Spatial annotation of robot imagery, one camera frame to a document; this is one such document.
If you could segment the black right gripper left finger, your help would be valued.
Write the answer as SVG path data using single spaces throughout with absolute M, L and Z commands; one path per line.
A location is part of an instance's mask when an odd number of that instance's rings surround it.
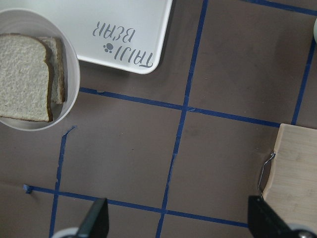
M 106 198 L 94 201 L 77 231 L 78 238 L 106 238 L 109 232 L 108 202 Z

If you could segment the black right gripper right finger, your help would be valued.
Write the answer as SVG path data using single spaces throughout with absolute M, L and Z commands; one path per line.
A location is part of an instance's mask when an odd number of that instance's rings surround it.
M 248 198 L 248 228 L 254 238 L 296 238 L 297 232 L 260 197 Z

